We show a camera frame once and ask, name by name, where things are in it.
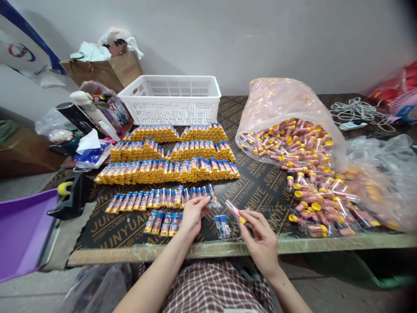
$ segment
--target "tape roll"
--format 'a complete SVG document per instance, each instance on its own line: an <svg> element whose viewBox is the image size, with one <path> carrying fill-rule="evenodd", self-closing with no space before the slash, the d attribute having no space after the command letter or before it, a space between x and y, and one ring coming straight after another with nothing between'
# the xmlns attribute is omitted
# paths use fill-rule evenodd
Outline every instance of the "tape roll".
<svg viewBox="0 0 417 313"><path fill-rule="evenodd" d="M72 186L73 182L66 182L66 183L62 183L58 186L58 194L60 194L61 196L68 196L69 194L71 194L67 187L68 186Z"/></svg>

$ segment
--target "green cloth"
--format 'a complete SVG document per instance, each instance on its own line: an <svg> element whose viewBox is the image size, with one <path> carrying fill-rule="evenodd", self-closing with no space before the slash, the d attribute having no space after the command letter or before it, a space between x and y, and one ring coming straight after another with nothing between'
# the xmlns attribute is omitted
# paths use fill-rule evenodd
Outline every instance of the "green cloth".
<svg viewBox="0 0 417 313"><path fill-rule="evenodd" d="M401 273L405 267L396 264L396 253L389 249L306 253L303 257L317 273L364 289L388 290L415 282L413 276Z"/></svg>
<svg viewBox="0 0 417 313"><path fill-rule="evenodd" d="M0 121L0 145L4 144L18 129L19 124L12 120Z"/></svg>

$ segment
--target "white cable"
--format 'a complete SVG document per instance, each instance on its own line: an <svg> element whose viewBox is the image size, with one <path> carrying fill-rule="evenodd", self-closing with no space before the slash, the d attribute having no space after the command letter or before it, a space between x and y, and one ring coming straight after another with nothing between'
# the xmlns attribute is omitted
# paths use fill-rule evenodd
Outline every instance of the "white cable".
<svg viewBox="0 0 417 313"><path fill-rule="evenodd" d="M345 104L342 102L336 102L332 104L330 107L330 114L338 119L342 120L342 123L334 122L335 124L343 124L349 123L354 120L365 120L368 121L369 124L378 125L383 131L389 133L395 133L395 128L390 125L389 118L392 116L391 114L383 114L377 111L377 107L381 104L382 100L378 102L376 107L370 105L361 100L360 97L353 98L349 100L349 104ZM375 122L375 118L380 118L380 122ZM382 126L389 126L391 129L387 130Z"/></svg>

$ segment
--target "left hand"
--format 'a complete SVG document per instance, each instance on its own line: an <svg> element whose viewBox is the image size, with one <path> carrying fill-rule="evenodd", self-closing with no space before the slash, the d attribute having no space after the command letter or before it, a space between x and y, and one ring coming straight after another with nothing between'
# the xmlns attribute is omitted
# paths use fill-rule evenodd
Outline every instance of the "left hand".
<svg viewBox="0 0 417 313"><path fill-rule="evenodd" d="M210 202L211 197L197 197L191 199L184 205L184 213L180 230L186 230L195 238L201 230L201 219L209 213L205 206Z"/></svg>

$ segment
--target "table edge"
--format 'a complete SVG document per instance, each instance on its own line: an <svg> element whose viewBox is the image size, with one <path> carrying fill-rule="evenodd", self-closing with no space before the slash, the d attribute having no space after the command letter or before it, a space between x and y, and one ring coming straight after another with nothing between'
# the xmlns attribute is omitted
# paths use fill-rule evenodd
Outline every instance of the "table edge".
<svg viewBox="0 0 417 313"><path fill-rule="evenodd" d="M409 234L367 233L355 237L290 238L278 236L278 254L409 248L417 246L417 236ZM165 245L140 245L112 249L80 249L73 251L67 266L100 263L154 261ZM187 259L249 255L244 242L203 242L191 246Z"/></svg>

